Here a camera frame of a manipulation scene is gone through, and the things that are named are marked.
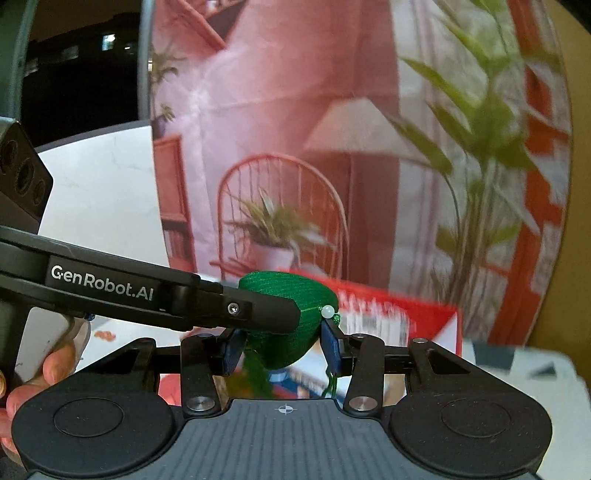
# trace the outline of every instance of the green knitted ball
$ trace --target green knitted ball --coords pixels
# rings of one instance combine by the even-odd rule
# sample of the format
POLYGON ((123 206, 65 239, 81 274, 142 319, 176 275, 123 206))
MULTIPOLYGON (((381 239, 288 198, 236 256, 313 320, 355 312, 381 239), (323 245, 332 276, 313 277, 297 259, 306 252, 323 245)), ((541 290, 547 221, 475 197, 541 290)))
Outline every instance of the green knitted ball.
POLYGON ((257 351, 268 370, 287 367, 303 357, 318 340, 322 320, 320 309, 324 305, 331 305, 335 311, 339 309, 339 301, 331 289, 291 273, 254 272, 242 278, 238 287, 292 299, 301 311, 300 324, 293 333, 248 333, 247 345, 257 351))

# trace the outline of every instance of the finger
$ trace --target finger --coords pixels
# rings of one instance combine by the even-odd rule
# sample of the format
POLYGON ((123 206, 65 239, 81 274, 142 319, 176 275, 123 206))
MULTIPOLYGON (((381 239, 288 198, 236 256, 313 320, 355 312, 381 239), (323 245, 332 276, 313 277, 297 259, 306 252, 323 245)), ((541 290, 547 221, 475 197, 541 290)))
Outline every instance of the finger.
POLYGON ((4 437, 2 439, 2 444, 11 452, 16 453, 18 455, 17 448, 14 446, 11 438, 4 437))
POLYGON ((5 408, 0 409, 0 437, 10 437, 11 421, 5 408))
POLYGON ((76 365, 76 347, 68 343, 57 352, 49 355, 43 362, 43 377, 50 385, 64 380, 76 365))
POLYGON ((0 370, 0 398, 6 395, 6 377, 0 370))
POLYGON ((12 420, 15 413, 22 404, 43 390, 44 388, 39 385, 22 385, 18 388, 15 388, 6 400, 6 411, 8 413, 8 418, 12 420))

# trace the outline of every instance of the potted plant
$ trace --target potted plant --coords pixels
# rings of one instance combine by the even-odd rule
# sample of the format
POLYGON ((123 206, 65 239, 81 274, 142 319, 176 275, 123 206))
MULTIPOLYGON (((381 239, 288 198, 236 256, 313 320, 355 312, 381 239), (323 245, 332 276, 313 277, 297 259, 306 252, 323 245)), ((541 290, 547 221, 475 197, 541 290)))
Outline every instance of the potted plant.
POLYGON ((315 246, 334 248, 320 234, 320 228, 303 219, 293 207, 275 205, 262 189, 259 197, 259 202, 235 198, 244 219, 227 222, 250 237, 249 260, 254 268, 286 270, 294 261, 299 264, 302 253, 315 246))
MULTIPOLYGON (((512 98, 507 91, 515 90, 511 82, 523 82, 528 65, 545 64, 559 72, 560 59, 544 50, 519 50, 517 39, 510 34, 505 2, 454 1, 472 9, 471 14, 462 15, 447 0, 436 3, 443 13, 442 28, 459 45, 466 66, 454 60, 451 72, 446 72, 446 76, 457 72, 450 81, 425 63, 401 60, 437 92, 437 101, 428 107, 451 145, 440 147, 408 119, 388 119, 425 157, 425 167, 440 175, 449 189, 453 218, 439 224, 435 238, 435 246, 449 261, 433 267, 431 282, 436 300, 464 311, 464 328, 469 332, 478 325, 476 317, 484 309, 488 275, 483 271, 492 251, 514 242, 522 228, 540 235, 532 214, 513 198, 516 188, 511 188, 538 168, 527 148, 529 129, 537 117, 532 118, 535 114, 525 99, 512 98), (470 24, 470 19, 477 21, 470 24), (471 91, 470 82, 482 85, 478 95, 471 91)), ((547 135, 565 135, 549 120, 544 122, 548 122, 544 124, 547 135)))
POLYGON ((184 60, 170 54, 170 45, 162 53, 150 47, 150 117, 152 120, 152 134, 154 138, 164 136, 164 129, 167 122, 175 118, 173 110, 165 103, 160 104, 160 113, 156 110, 156 95, 160 84, 169 74, 178 75, 178 68, 171 65, 174 61, 184 60))

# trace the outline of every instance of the dark window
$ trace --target dark window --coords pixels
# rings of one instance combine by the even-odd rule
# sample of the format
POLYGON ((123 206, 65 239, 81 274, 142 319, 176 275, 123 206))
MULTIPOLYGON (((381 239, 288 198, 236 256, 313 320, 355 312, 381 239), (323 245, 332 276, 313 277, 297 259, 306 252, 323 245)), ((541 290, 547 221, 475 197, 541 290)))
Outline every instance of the dark window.
POLYGON ((40 0, 21 119, 37 147, 138 119, 141 0, 40 0))

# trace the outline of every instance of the screw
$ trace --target screw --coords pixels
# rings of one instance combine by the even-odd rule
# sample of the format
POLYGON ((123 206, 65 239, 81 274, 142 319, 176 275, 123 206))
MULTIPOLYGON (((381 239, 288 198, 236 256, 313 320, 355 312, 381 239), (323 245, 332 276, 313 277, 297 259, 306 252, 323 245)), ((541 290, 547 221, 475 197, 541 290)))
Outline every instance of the screw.
POLYGON ((194 411, 208 411, 215 407, 216 403, 210 397, 193 397, 187 400, 187 407, 194 411))
POLYGON ((230 305, 228 305, 228 313, 230 315, 238 315, 239 311, 240 307, 238 306, 238 303, 232 302, 230 305))
POLYGON ((355 397, 349 400, 349 407, 357 411, 370 411, 378 406, 378 401, 372 397, 355 397))

